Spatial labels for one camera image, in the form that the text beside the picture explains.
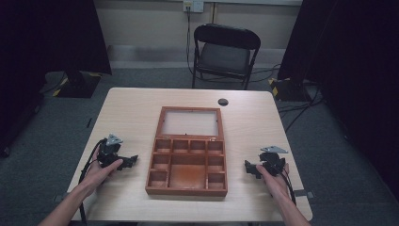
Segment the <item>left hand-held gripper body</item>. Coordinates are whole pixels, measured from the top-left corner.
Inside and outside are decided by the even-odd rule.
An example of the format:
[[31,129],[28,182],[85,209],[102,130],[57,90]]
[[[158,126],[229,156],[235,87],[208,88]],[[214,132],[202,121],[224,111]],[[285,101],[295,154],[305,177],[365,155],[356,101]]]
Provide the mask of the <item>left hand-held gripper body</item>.
[[100,162],[102,168],[105,168],[120,159],[118,151],[122,142],[123,140],[114,134],[110,134],[100,142],[97,160]]

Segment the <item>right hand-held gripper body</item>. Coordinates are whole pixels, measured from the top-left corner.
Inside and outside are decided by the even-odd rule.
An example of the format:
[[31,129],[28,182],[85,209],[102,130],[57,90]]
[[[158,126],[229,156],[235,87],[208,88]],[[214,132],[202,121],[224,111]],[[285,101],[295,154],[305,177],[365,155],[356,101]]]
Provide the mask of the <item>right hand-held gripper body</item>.
[[287,153],[286,150],[278,146],[269,146],[261,148],[260,161],[263,167],[272,175],[277,176],[282,173],[286,164],[285,158],[279,157],[280,153]]

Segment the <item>wooden compartment box with lid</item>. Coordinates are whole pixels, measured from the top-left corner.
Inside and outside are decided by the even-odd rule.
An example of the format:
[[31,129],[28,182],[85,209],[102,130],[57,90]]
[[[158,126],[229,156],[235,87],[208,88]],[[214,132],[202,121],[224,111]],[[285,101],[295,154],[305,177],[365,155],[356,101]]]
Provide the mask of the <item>wooden compartment box with lid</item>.
[[161,109],[146,191],[150,195],[227,195],[225,141],[218,108]]

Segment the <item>person's right hand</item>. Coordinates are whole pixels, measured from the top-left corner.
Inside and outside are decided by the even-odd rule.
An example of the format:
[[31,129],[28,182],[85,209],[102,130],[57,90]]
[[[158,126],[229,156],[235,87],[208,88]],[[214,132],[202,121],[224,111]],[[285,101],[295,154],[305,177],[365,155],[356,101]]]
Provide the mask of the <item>person's right hand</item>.
[[276,202],[290,201],[288,186],[283,178],[289,173],[289,164],[284,166],[282,175],[272,176],[263,166],[257,165],[257,171],[262,175],[265,185]]

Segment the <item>person's left hand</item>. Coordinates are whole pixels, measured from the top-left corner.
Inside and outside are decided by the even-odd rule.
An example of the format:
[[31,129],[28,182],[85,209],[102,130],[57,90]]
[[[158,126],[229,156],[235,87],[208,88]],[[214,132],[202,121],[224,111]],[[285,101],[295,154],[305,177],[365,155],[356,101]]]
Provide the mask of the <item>person's left hand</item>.
[[111,165],[102,168],[98,162],[98,150],[95,151],[93,159],[90,162],[88,172],[84,180],[80,183],[83,187],[85,197],[90,196],[94,190],[108,177],[110,173],[115,171],[123,161],[121,159],[116,160]]

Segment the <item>black stand base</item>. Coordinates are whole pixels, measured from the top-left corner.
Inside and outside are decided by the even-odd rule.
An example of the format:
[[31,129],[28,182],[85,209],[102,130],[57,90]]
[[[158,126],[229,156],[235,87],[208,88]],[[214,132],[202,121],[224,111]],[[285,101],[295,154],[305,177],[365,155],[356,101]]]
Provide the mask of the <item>black stand base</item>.
[[268,80],[273,96],[283,102],[309,102],[311,97],[303,84],[296,83],[290,78]]
[[101,80],[97,73],[66,71],[67,78],[54,92],[58,98],[90,98]]

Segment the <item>black curtain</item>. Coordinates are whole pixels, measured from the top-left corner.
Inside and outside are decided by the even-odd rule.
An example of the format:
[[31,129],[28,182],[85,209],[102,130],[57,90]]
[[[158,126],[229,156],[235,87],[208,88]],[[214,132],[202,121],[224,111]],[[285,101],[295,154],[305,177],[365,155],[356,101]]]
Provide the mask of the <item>black curtain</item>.
[[320,84],[399,201],[399,0],[302,0],[278,78]]
[[94,0],[0,0],[0,157],[49,72],[111,73]]

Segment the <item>black folding chair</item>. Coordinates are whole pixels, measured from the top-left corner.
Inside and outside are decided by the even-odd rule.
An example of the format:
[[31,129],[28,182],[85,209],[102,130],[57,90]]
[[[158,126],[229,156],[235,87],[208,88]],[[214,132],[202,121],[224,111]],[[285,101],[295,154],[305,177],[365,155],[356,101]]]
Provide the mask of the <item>black folding chair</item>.
[[202,24],[194,31],[195,54],[192,88],[197,73],[242,81],[247,89],[261,39],[251,30],[222,24]]

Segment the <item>white wall socket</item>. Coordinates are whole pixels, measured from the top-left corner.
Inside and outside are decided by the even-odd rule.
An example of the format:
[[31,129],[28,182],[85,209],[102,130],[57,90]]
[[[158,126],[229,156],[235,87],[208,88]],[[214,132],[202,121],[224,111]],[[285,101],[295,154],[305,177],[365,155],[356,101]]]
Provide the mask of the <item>white wall socket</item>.
[[184,0],[184,12],[202,13],[204,11],[204,2],[200,0]]

